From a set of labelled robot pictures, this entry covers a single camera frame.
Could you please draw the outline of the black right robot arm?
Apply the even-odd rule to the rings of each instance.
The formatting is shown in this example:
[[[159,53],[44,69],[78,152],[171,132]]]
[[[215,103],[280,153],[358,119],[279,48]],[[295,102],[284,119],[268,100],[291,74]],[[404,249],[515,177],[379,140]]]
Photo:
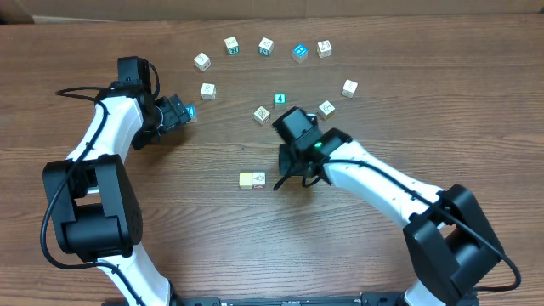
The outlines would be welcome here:
[[[372,156],[348,134],[323,133],[315,116],[293,107],[273,124],[283,143],[283,180],[300,176],[362,198],[402,229],[417,276],[399,305],[475,305],[478,283],[502,260],[495,231],[467,188],[422,183]]]

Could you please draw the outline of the yellow top wooden block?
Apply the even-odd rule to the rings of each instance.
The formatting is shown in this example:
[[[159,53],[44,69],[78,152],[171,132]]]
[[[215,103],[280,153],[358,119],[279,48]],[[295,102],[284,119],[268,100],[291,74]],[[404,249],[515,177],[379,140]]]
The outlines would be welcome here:
[[[253,188],[253,174],[252,173],[240,173],[239,174],[239,187],[241,189]]]

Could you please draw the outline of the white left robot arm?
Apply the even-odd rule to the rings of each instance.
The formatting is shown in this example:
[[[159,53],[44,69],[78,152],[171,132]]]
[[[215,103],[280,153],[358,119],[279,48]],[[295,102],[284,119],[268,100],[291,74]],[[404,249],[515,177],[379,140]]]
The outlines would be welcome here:
[[[196,111],[177,95],[160,96],[158,73],[146,59],[120,58],[117,73],[95,89],[94,117],[79,145],[43,169],[42,254],[59,269],[100,269],[126,305],[180,305],[142,244],[142,212],[124,162],[130,149],[181,128]]]

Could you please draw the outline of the blue X wooden block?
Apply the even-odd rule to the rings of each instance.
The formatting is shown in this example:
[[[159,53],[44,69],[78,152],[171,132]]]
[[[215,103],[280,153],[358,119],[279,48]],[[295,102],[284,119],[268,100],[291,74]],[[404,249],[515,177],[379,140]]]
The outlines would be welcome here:
[[[190,122],[196,122],[197,121],[196,108],[193,105],[188,105],[185,107],[185,109],[187,110],[190,116]]]

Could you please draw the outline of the wooden block yellow blue side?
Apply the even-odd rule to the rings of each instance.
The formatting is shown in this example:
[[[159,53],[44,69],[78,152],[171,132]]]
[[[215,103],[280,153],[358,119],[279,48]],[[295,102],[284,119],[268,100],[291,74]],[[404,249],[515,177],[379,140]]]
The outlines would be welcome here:
[[[211,60],[210,58],[205,55],[204,53],[199,53],[195,58],[194,58],[194,63],[195,63],[195,66],[200,70],[200,71],[206,71],[210,66],[211,66]]]

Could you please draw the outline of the red D wooden block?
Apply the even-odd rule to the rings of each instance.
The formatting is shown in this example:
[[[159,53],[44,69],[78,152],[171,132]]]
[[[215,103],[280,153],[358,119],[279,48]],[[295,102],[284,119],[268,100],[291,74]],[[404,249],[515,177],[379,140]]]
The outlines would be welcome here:
[[[265,172],[253,172],[252,173],[252,187],[254,189],[263,189],[266,185]]]

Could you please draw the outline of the number 2 wooden block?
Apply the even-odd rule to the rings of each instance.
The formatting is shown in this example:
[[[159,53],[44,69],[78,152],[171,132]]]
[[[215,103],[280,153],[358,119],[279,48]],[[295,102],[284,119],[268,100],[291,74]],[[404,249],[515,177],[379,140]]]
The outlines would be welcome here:
[[[270,112],[266,110],[263,106],[259,106],[253,112],[253,119],[258,122],[260,125],[266,124],[270,119]]]

